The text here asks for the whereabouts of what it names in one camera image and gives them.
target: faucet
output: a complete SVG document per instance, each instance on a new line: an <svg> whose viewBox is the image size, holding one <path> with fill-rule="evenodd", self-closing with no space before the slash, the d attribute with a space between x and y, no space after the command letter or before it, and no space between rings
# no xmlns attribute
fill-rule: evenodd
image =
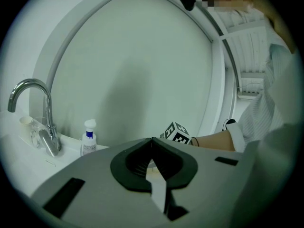
<svg viewBox="0 0 304 228"><path fill-rule="evenodd" d="M39 79L28 78L22 80L18 83L13 91L10 94L8 111L15 112L16 111L16 103L19 95L27 88L38 88L47 96L46 97L46 113L47 113L47 130L42 129L38 132L42 144L45 146L47 153L52 155L53 157L58 155L58 152L61 150L61 145L58 140L56 125L53 123L53 115L52 115L52 99L51 93L48 90L45 83L43 83Z"/></svg>

